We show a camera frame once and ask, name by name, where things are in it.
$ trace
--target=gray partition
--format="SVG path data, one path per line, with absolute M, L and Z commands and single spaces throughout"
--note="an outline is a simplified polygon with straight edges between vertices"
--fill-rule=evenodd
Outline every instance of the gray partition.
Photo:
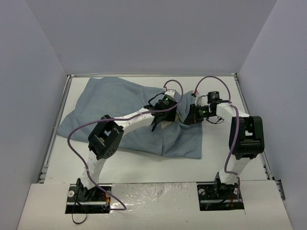
M 306 229 L 307 2 L 278 0 L 241 71 L 250 111 L 264 121 L 266 155 L 294 229 Z
M 27 0 L 66 73 L 237 72 L 276 0 Z
M 0 229 L 17 228 L 46 155 L 66 81 L 24 0 L 0 3 Z

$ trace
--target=purple cable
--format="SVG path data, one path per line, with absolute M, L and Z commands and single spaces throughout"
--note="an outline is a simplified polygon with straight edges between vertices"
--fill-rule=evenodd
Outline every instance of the purple cable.
M 227 159 L 226 159 L 226 161 L 225 161 L 224 172 L 225 172 L 225 173 L 233 174 L 233 175 L 235 175 L 235 176 L 237 177 L 237 179 L 238 179 L 238 183 L 237 183 L 237 184 L 238 184 L 238 191 L 237 191 L 237 194 L 236 194 L 236 198 L 237 198 L 237 200 L 238 200 L 239 202 L 243 202 L 242 200 L 240 200 L 240 184 L 241 184 L 241 182 L 240 182 L 240 177 L 238 176 L 238 173 L 233 172 L 233 171 L 228 171 L 228 170 L 227 170 L 227 166 L 228 166 L 230 157 L 231 157 L 231 155 L 232 155 L 232 152 L 234 151 L 235 144 L 236 144 L 236 139 L 237 139 L 238 133 L 239 133 L 239 111 L 238 111 L 238 108 L 237 108 L 236 106 L 234 106 L 234 105 L 231 104 L 231 101 L 230 101 L 230 99 L 231 99 L 231 97 L 230 97 L 230 90 L 229 90 L 228 86 L 225 84 L 225 82 L 223 82 L 221 79 L 219 79 L 219 78 L 216 77 L 216 76 L 206 76 L 206 77 L 203 77 L 203 78 L 197 83 L 197 85 L 196 85 L 196 87 L 195 87 L 194 93 L 197 92 L 197 88 L 198 88 L 199 84 L 202 82 L 202 80 L 204 80 L 204 79 L 206 79 L 206 78 L 214 78 L 214 79 L 217 79 L 217 80 L 219 80 L 219 81 L 226 87 L 227 92 L 228 92 L 228 103 L 230 103 L 230 107 L 234 108 L 234 110 L 236 111 L 236 131 L 235 131 L 234 140 L 233 140 L 233 142 L 232 142 L 232 144 L 231 144 L 229 153 L 228 153 L 228 155 L 227 155 Z
M 79 126 L 79 127 L 76 127 L 71 133 L 69 133 L 69 135 L 68 135 L 68 137 L 67 137 L 67 144 L 68 144 L 69 148 L 70 148 L 70 149 L 71 149 L 71 150 L 82 160 L 82 162 L 83 162 L 83 164 L 84 164 L 84 166 L 85 166 L 85 168 L 86 168 L 86 174 L 87 174 L 87 176 L 88 176 L 88 179 L 89 179 L 98 189 L 100 189 L 102 192 L 104 192 L 104 193 L 110 195 L 112 198 L 116 199 L 116 200 L 123 206 L 123 208 L 110 208 L 110 210 L 123 211 L 123 210 L 126 210 L 127 207 L 125 206 L 125 204 L 124 204 L 120 199 L 118 199 L 116 196 L 114 196 L 113 194 L 111 194 L 111 193 L 108 192 L 107 190 L 105 190 L 105 189 L 103 189 L 102 187 L 100 187 L 100 186 L 92 179 L 92 177 L 91 177 L 91 175 L 90 175 L 90 173 L 89 173 L 89 168 L 88 168 L 88 165 L 87 165 L 85 159 L 84 159 L 84 158 L 77 152 L 77 150 L 75 150 L 74 147 L 71 145 L 71 137 L 72 137 L 72 135 L 73 135 L 77 130 L 79 130 L 79 129 L 83 128 L 83 127 L 86 127 L 86 126 L 95 124 L 95 123 L 108 122 L 108 121 L 129 121 L 129 120 L 131 120 L 131 119 L 133 119 L 133 118 L 135 118 L 135 117 L 137 117 L 137 116 L 140 116 L 140 115 L 142 115 L 142 114 L 162 113 L 162 112 L 167 112 L 167 111 L 172 110 L 173 108 L 175 108 L 175 107 L 181 102 L 181 100 L 182 100 L 182 98 L 183 98 L 183 88 L 182 88 L 182 85 L 180 84 L 180 82 L 177 81 L 177 80 L 168 80 L 168 81 L 164 84 L 163 88 L 166 88 L 166 84 L 168 84 L 168 83 L 171 82 L 171 81 L 174 81 L 174 82 L 178 83 L 178 85 L 180 86 L 180 89 L 181 89 L 181 97 L 180 97 L 178 103 L 175 104 L 173 107 L 171 107 L 171 108 L 169 108 L 169 109 L 164 109 L 164 110 L 146 111 L 146 112 L 144 112 L 144 113 L 136 114 L 136 115 L 134 115 L 134 116 L 132 116 L 132 117 L 129 117 L 129 118 L 110 118 L 110 119 L 100 119 L 100 120 L 96 120 L 96 121 L 91 121 L 91 122 L 85 123 L 85 124 L 83 124 L 83 125 L 81 125 L 81 126 Z

